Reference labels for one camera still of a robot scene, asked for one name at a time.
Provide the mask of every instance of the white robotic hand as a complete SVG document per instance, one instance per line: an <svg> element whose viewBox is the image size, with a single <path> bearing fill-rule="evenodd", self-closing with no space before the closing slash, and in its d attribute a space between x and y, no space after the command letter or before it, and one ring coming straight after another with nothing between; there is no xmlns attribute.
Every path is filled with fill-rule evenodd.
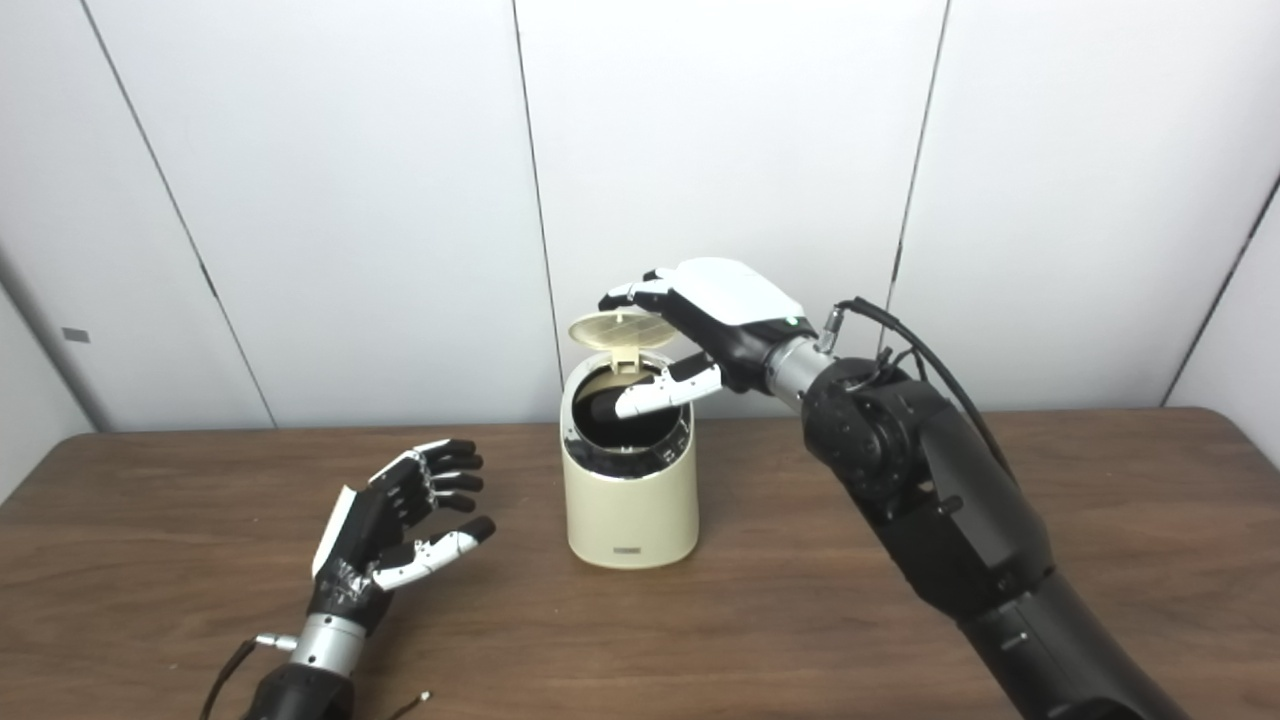
<svg viewBox="0 0 1280 720"><path fill-rule="evenodd" d="M818 337L799 302L751 268L723 258L645 273L641 282L611 290L599 307L632 305L660 315L704 352L654 378L600 393L591 413L602 420L682 405L722 387L771 395L771 356L796 338Z"/></svg>

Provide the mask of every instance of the cylindrical container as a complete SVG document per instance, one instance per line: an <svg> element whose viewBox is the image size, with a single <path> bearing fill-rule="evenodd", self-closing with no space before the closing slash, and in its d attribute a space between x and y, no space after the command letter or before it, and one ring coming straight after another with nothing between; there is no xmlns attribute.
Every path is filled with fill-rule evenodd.
<svg viewBox="0 0 1280 720"><path fill-rule="evenodd" d="M662 318L636 311L598 313L570 328L602 351L573 369L561 401L568 544L593 565L657 568L698 543L692 406L620 421L590 410L596 393L662 373L671 361L650 348L675 334Z"/></svg>

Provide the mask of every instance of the robotic finger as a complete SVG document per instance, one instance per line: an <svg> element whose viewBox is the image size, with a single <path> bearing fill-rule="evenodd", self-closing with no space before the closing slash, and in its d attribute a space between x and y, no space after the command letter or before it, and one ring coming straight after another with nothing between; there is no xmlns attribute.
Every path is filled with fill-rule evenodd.
<svg viewBox="0 0 1280 720"><path fill-rule="evenodd" d="M431 495L431 505L435 507L448 507L458 512L471 512L476 509L476 501L453 491L436 492Z"/></svg>
<svg viewBox="0 0 1280 720"><path fill-rule="evenodd" d="M493 520L481 515L456 530L384 550L372 574L374 584L393 591L420 580L479 547L495 529Z"/></svg>
<svg viewBox="0 0 1280 720"><path fill-rule="evenodd" d="M470 473L440 473L431 477L431 486L436 491L463 489L467 492L480 492L484 489L484 480Z"/></svg>
<svg viewBox="0 0 1280 720"><path fill-rule="evenodd" d="M650 313L662 314L667 292L671 291L671 282L666 279L672 274L667 269L649 270L643 282L620 284L600 299L600 310L617 310L635 305Z"/></svg>
<svg viewBox="0 0 1280 720"><path fill-rule="evenodd" d="M419 445L410 452L417 455L424 475L436 475L451 470L479 470L484 457L476 455L476 443L468 439L442 439Z"/></svg>
<svg viewBox="0 0 1280 720"><path fill-rule="evenodd" d="M672 363L662 374L609 388L591 398L591 416L617 421L707 397L724 388L719 365L699 352Z"/></svg>

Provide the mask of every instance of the robotic arm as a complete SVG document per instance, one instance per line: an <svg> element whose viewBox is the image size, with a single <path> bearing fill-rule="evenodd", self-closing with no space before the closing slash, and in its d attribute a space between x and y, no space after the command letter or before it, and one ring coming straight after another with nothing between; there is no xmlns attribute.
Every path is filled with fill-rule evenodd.
<svg viewBox="0 0 1280 720"><path fill-rule="evenodd" d="M1187 720L1057 571L1039 515L946 366L861 299L819 336L803 307L746 265L714 258L609 291L602 310L660 314L704 355L602 393L593 414L630 418L727 387L773 395L800 415L805 447L836 474L915 589L951 618L1028 720ZM844 313L908 340L922 378L891 361L835 357ZM928 360L973 423L924 379Z"/></svg>
<svg viewBox="0 0 1280 720"><path fill-rule="evenodd" d="M315 585L302 632L260 634L242 644L214 683L201 719L209 717L236 666L262 644L289 652L289 660L259 683L246 720L349 720L351 674L394 591L431 575L494 533L493 520L480 516L426 541L404 539L406 530L434 510L475 510L475 501L461 492L484 487L467 473L483 462L475 443L444 439L401 454L358 492L343 487L311 564Z"/></svg>

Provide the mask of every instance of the metal connector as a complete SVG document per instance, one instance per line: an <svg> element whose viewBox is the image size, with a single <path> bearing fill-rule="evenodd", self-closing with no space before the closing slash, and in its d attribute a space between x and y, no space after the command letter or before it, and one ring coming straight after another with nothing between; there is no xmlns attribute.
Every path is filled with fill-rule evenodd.
<svg viewBox="0 0 1280 720"><path fill-rule="evenodd" d="M818 352L831 355L836 348L836 340L840 338L840 325L842 324L845 324L845 311L835 305L827 315L827 324L822 325L822 334L818 336L818 343L814 346Z"/></svg>
<svg viewBox="0 0 1280 720"><path fill-rule="evenodd" d="M253 642L266 647L274 647L275 650L283 650L284 652L293 652L298 648L298 638L293 635L278 635L275 633L260 633Z"/></svg>

